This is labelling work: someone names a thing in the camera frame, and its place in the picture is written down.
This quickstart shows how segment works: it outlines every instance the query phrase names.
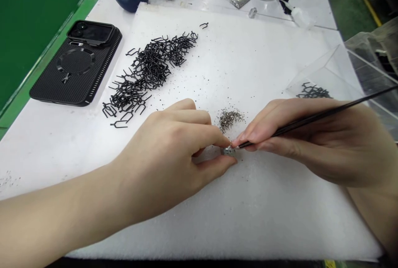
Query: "metal tweezers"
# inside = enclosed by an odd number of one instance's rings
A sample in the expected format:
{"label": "metal tweezers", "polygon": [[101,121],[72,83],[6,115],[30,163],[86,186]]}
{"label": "metal tweezers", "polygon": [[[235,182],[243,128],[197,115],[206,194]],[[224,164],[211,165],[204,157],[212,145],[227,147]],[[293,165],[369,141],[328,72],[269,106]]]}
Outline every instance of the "metal tweezers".
{"label": "metal tweezers", "polygon": [[[311,116],[309,116],[309,117],[305,117],[305,118],[303,118],[303,119],[301,119],[301,120],[292,122],[292,123],[290,123],[289,125],[286,125],[285,127],[279,128],[271,137],[273,138],[273,137],[282,135],[282,134],[284,134],[284,133],[287,133],[287,132],[289,132],[289,131],[292,131],[293,129],[302,127],[302,126],[307,125],[307,124],[309,124],[309,123],[313,123],[313,122],[318,121],[318,120],[320,120],[320,119],[326,118],[326,117],[328,117],[328,116],[330,116],[330,115],[334,115],[335,113],[339,113],[339,112],[341,112],[341,111],[343,111],[343,110],[346,110],[346,109],[348,109],[348,108],[350,108],[350,107],[352,107],[352,106],[354,106],[354,105],[360,104],[360,103],[362,103],[362,102],[364,102],[364,101],[370,100],[370,99],[372,99],[372,98],[375,98],[375,97],[377,97],[377,96],[379,96],[379,95],[382,95],[382,94],[385,94],[385,93],[387,93],[387,92],[393,91],[393,90],[395,90],[395,89],[398,89],[398,85],[396,85],[396,86],[394,86],[394,87],[391,87],[391,88],[388,88],[388,89],[385,89],[385,90],[382,90],[382,91],[380,91],[380,92],[377,92],[377,93],[374,93],[374,94],[365,96],[365,97],[363,97],[363,98],[360,98],[360,99],[358,99],[358,100],[349,102],[349,103],[344,104],[344,105],[342,105],[342,106],[338,106],[337,108],[330,109],[330,110],[326,110],[326,111],[322,111],[322,112],[320,112],[320,113],[316,113],[316,114],[311,115]],[[235,147],[235,148],[232,148],[232,150],[240,150],[240,149],[249,147],[249,146],[251,146],[251,145],[254,145],[254,144],[251,143],[251,142],[245,142],[245,143],[240,144],[239,146],[237,146],[237,147]]]}

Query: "camera lens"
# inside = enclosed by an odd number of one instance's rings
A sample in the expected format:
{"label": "camera lens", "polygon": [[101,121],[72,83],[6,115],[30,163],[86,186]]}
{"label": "camera lens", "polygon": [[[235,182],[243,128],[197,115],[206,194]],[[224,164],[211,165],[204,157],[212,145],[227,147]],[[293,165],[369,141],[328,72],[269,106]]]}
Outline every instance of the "camera lens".
{"label": "camera lens", "polygon": [[78,23],[78,24],[76,25],[76,28],[77,28],[78,30],[84,30],[84,29],[87,28],[87,25],[86,25],[85,23]]}
{"label": "camera lens", "polygon": [[70,34],[72,37],[81,37],[83,35],[83,32],[79,31],[79,30],[74,30],[71,32]]}

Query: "finger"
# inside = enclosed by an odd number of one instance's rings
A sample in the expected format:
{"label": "finger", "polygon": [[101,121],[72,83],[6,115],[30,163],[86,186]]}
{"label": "finger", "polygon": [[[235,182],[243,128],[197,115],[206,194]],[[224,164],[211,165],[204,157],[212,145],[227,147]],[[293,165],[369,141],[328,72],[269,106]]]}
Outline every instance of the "finger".
{"label": "finger", "polygon": [[198,152],[194,153],[194,154],[192,155],[192,157],[199,157],[199,156],[203,153],[204,149],[205,149],[205,148],[200,149]]}
{"label": "finger", "polygon": [[225,172],[234,164],[237,164],[234,157],[227,155],[219,155],[218,157],[201,162],[197,165],[199,174],[202,176],[203,186],[206,186],[214,179],[225,174]]}
{"label": "finger", "polygon": [[217,126],[190,124],[188,127],[187,132],[189,134],[186,134],[186,136],[191,144],[191,155],[211,145],[225,148],[231,144],[230,140],[222,134]]}
{"label": "finger", "polygon": [[183,109],[196,109],[195,102],[190,98],[186,98],[176,102],[175,104],[172,104],[165,109],[165,111],[178,111]]}
{"label": "finger", "polygon": [[245,150],[249,151],[249,152],[256,152],[257,148],[256,148],[256,145],[251,145],[251,146],[246,147]]}
{"label": "finger", "polygon": [[277,105],[264,119],[259,121],[247,136],[252,143],[270,138],[278,128],[306,116],[343,105],[345,102],[329,98],[287,99]]}
{"label": "finger", "polygon": [[244,132],[242,132],[232,143],[233,147],[238,146],[244,142],[247,142],[248,135],[252,133],[253,129],[256,127],[257,123],[266,118],[266,116],[273,111],[278,105],[280,105],[286,99],[275,99],[270,101],[265,108],[263,108],[252,122],[247,126]]}
{"label": "finger", "polygon": [[178,110],[172,112],[172,117],[175,121],[183,123],[211,125],[211,117],[209,113],[203,110]]}
{"label": "finger", "polygon": [[295,138],[274,137],[255,145],[258,150],[294,159],[309,168],[332,163],[330,148]]}
{"label": "finger", "polygon": [[244,133],[245,131],[242,131],[241,133],[240,133],[240,135],[238,135],[237,137],[236,137],[236,139],[234,139],[233,141],[232,141],[232,147],[236,147],[236,146],[238,146],[239,144],[240,144],[240,141],[239,141],[239,139],[240,139],[240,137],[243,135],[243,133]]}

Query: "forearm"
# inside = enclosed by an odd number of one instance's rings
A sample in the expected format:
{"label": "forearm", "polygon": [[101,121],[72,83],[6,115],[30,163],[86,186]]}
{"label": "forearm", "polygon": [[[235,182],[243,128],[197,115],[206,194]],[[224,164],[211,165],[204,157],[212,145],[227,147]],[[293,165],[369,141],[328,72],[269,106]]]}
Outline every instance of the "forearm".
{"label": "forearm", "polygon": [[2,267],[44,267],[131,224],[120,208],[124,178],[100,168],[0,202]]}
{"label": "forearm", "polygon": [[398,261],[398,194],[368,188],[348,188],[348,192],[391,259]]}

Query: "black debris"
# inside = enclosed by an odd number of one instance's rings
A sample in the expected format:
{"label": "black debris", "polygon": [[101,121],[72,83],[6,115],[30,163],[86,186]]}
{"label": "black debris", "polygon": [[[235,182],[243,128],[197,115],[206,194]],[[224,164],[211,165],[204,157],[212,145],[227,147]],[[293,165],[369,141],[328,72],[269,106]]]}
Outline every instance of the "black debris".
{"label": "black debris", "polygon": [[126,55],[136,54],[136,59],[131,67],[123,70],[123,74],[118,75],[118,80],[112,82],[110,87],[116,93],[111,95],[109,102],[103,102],[102,112],[108,117],[115,117],[118,113],[124,113],[121,120],[111,124],[115,128],[126,128],[127,124],[137,111],[140,114],[146,109],[146,101],[152,95],[146,97],[148,90],[155,90],[163,86],[167,76],[171,74],[169,65],[173,68],[180,67],[185,61],[185,55],[190,48],[193,48],[198,39],[198,34],[191,32],[182,36],[169,39],[158,37],[152,39],[149,44],[141,51],[130,50]]}
{"label": "black debris", "polygon": [[208,25],[209,25],[209,23],[207,22],[207,23],[204,23],[204,24],[199,25],[199,27],[204,26],[204,27],[202,28],[202,30],[203,30],[204,28],[207,28]]}
{"label": "black debris", "polygon": [[329,91],[317,87],[316,85],[311,86],[309,82],[302,84],[303,90],[301,94],[296,95],[298,98],[333,98],[329,95]]}

